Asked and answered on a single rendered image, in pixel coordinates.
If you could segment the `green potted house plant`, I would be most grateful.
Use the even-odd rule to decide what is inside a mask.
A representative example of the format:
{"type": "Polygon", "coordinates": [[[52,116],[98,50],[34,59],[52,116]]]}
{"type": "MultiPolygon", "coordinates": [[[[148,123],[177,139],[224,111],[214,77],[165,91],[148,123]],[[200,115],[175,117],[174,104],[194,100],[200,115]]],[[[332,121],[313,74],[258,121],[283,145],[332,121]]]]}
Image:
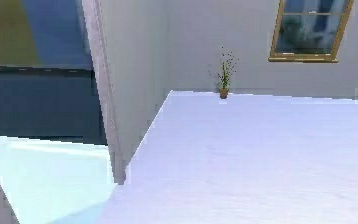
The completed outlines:
{"type": "Polygon", "coordinates": [[[229,95],[231,77],[237,73],[239,59],[232,51],[228,51],[224,46],[220,47],[219,70],[215,72],[217,79],[215,85],[219,93],[219,98],[225,100],[229,95]]]}

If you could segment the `large glass window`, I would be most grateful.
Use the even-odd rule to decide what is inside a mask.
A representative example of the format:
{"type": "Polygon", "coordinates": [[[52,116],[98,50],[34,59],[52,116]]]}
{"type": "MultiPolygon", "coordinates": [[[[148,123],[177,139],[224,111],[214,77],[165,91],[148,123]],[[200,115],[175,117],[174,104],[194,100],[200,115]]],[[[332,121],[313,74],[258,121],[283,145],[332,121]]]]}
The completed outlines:
{"type": "Polygon", "coordinates": [[[0,0],[0,136],[106,143],[83,0],[0,0]]]}

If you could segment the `wooden framed window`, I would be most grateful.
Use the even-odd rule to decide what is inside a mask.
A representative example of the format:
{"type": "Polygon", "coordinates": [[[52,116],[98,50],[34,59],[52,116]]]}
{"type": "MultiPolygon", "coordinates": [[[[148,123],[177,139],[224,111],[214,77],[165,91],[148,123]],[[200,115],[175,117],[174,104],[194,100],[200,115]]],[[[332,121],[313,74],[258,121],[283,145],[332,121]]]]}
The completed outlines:
{"type": "Polygon", "coordinates": [[[279,0],[269,62],[337,63],[354,0],[279,0]]]}

